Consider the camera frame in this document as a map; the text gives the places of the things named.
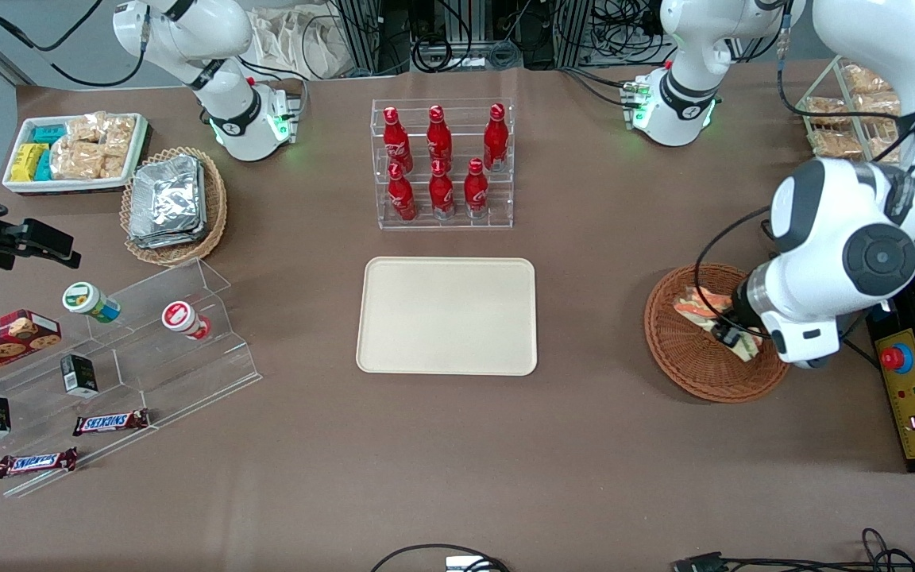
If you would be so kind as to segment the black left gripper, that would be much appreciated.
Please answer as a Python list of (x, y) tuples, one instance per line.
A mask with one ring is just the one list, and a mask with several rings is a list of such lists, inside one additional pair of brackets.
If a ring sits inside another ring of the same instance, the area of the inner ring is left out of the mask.
[(764, 275), (748, 275), (733, 291), (730, 315), (716, 318), (712, 336), (730, 349), (756, 352), (767, 338), (763, 312), (767, 311)]

